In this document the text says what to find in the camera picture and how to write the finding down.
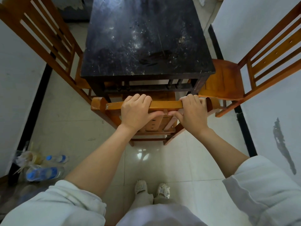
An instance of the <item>white sleeve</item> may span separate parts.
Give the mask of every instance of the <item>white sleeve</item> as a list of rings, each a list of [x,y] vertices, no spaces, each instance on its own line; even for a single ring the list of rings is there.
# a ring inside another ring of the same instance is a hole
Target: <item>white sleeve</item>
[[[98,196],[60,180],[10,211],[1,226],[102,226],[105,223],[106,206]]]
[[[246,160],[223,183],[252,225],[301,225],[301,187],[265,157]]]

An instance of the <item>white sneaker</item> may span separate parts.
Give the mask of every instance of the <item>white sneaker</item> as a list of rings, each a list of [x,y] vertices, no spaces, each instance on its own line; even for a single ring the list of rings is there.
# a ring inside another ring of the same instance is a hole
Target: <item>white sneaker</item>
[[[135,185],[135,195],[137,195],[141,191],[148,192],[148,186],[146,184],[146,181],[144,180],[138,180]]]
[[[165,183],[161,183],[158,186],[157,197],[159,196],[159,194],[163,194],[164,197],[169,198],[170,197],[169,189],[170,189],[170,187],[168,185],[166,185]]]

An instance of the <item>black wooden table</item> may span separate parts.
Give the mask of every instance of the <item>black wooden table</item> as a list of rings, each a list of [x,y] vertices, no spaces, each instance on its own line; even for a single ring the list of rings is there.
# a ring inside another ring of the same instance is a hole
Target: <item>black wooden table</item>
[[[192,0],[94,0],[81,77],[97,96],[110,101],[108,95],[144,91],[197,94],[214,73]],[[160,79],[169,82],[129,84]],[[105,87],[108,81],[116,84]]]

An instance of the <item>wall stain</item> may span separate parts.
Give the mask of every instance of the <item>wall stain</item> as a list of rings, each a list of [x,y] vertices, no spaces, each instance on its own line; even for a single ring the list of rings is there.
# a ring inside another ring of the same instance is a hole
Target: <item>wall stain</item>
[[[295,164],[290,156],[290,152],[285,146],[285,140],[284,136],[282,134],[281,128],[280,128],[280,121],[279,118],[275,121],[275,125],[273,127],[273,134],[276,141],[277,148],[279,149],[280,153],[286,158],[288,163],[290,164],[290,169],[294,175],[296,175],[297,171],[295,168]]]

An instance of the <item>plastic bottle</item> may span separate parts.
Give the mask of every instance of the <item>plastic bottle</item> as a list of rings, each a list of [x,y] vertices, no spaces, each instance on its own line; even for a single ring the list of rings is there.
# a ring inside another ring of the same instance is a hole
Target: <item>plastic bottle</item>
[[[59,155],[59,156],[46,156],[46,160],[50,162],[60,162],[65,163],[68,162],[69,157],[65,155]]]
[[[36,168],[30,167],[26,172],[26,179],[32,181],[45,181],[55,178],[60,178],[65,172],[64,167],[46,167]]]

